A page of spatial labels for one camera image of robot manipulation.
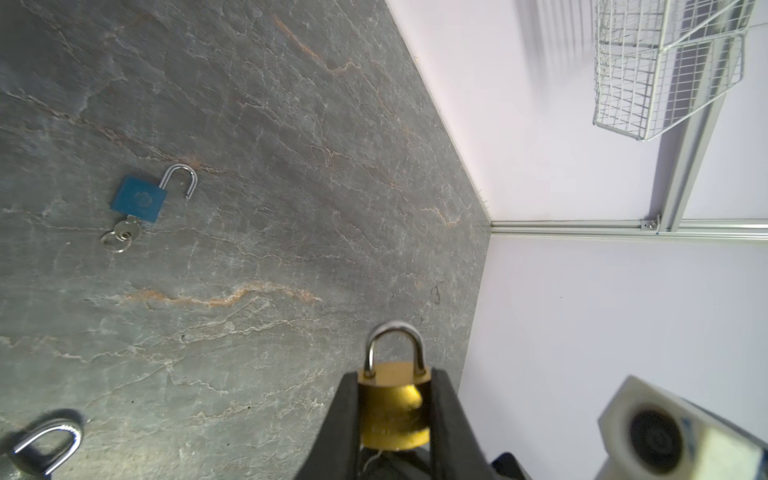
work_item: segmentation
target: camera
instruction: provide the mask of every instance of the camera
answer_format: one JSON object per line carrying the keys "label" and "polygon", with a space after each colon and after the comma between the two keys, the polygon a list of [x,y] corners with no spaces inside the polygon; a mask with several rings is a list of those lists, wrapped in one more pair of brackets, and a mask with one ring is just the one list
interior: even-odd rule
{"label": "camera", "polygon": [[596,480],[763,480],[768,445],[712,412],[629,376],[598,420]]}

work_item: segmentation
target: padlock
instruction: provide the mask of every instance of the padlock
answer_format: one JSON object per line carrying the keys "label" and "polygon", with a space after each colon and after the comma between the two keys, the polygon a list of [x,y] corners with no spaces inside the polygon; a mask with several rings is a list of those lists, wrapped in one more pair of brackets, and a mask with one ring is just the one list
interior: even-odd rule
{"label": "padlock", "polygon": [[165,190],[168,185],[168,180],[173,172],[179,169],[184,169],[192,176],[189,188],[187,188],[187,199],[192,197],[192,192],[197,186],[197,174],[188,165],[175,164],[171,165],[163,175],[163,179],[160,180],[158,185],[153,185],[140,178],[136,178],[132,175],[128,175],[123,180],[123,184],[120,186],[120,190],[114,196],[112,200],[111,209],[121,214],[133,215],[139,217],[147,222],[154,222],[157,220],[157,215],[160,213],[160,209],[163,207],[165,196],[168,194]]}
{"label": "padlock", "polygon": [[[63,445],[55,453],[47,465],[35,465],[34,462],[22,455],[22,451],[34,441],[50,432],[61,430],[72,434],[71,443]],[[83,429],[76,422],[67,419],[56,419],[39,426],[35,431],[25,436],[10,452],[0,455],[0,480],[32,480],[33,478],[50,478],[51,473],[67,461],[80,447],[83,440]]]}
{"label": "padlock", "polygon": [[[413,362],[374,364],[376,340],[405,333],[413,344]],[[357,372],[360,443],[374,450],[414,449],[429,442],[430,368],[424,361],[419,331],[401,320],[374,328],[366,341],[366,360]]]}

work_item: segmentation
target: black circular hole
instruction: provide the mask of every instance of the black circular hole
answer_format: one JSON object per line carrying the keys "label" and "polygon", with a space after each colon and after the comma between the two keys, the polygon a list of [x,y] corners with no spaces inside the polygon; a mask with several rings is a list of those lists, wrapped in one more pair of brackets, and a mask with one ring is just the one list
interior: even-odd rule
{"label": "black circular hole", "polygon": [[637,457],[654,473],[669,473],[683,458],[683,436],[669,415],[643,410],[632,418],[629,438]]}

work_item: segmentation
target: padlock shackle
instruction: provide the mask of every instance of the padlock shackle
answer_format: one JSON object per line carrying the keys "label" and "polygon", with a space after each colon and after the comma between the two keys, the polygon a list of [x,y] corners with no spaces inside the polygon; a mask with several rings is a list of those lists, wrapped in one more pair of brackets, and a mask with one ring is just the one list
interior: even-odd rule
{"label": "padlock shackle", "polygon": [[21,450],[26,449],[31,443],[43,435],[50,432],[55,432],[57,430],[70,432],[72,434],[72,443],[69,444],[66,449],[62,450],[58,455],[56,455],[53,461],[51,461],[51,463],[45,467],[43,470],[43,475],[47,477],[55,469],[59,468],[62,463],[66,462],[67,458],[71,457],[72,454],[78,449],[78,447],[80,447],[80,444],[83,441],[83,428],[80,427],[80,425],[78,425],[76,422],[67,419],[56,419],[51,420],[50,422],[46,422],[44,425],[37,427],[35,431],[25,436],[24,439],[21,440],[13,448],[13,452],[18,454]]}
{"label": "padlock shackle", "polygon": [[192,167],[190,167],[189,165],[185,165],[185,164],[171,165],[170,167],[168,167],[168,170],[165,171],[165,175],[163,175],[162,180],[160,180],[160,183],[157,186],[165,190],[165,187],[168,185],[168,181],[170,180],[170,176],[176,170],[179,170],[179,169],[186,170],[190,173],[190,175],[192,175],[192,181],[190,182],[190,186],[189,188],[187,188],[187,194],[185,195],[187,200],[189,200],[190,197],[192,197],[192,192],[194,192],[194,188],[197,186],[197,174],[195,173],[194,170],[192,170]]}
{"label": "padlock shackle", "polygon": [[366,362],[362,368],[362,374],[371,379],[376,376],[376,372],[373,371],[373,347],[376,345],[376,340],[382,335],[390,332],[405,333],[408,338],[411,339],[413,344],[413,373],[416,376],[421,376],[426,373],[426,361],[424,360],[424,340],[421,333],[408,322],[402,320],[390,320],[384,322],[371,330],[366,340]]}

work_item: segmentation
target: gold padlock body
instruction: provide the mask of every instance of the gold padlock body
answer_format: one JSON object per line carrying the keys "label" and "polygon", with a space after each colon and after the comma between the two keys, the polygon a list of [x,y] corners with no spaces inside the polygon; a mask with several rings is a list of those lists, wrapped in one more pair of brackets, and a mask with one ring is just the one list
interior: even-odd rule
{"label": "gold padlock body", "polygon": [[360,443],[388,452],[429,443],[430,368],[414,376],[411,362],[385,362],[373,371],[370,379],[357,372]]}

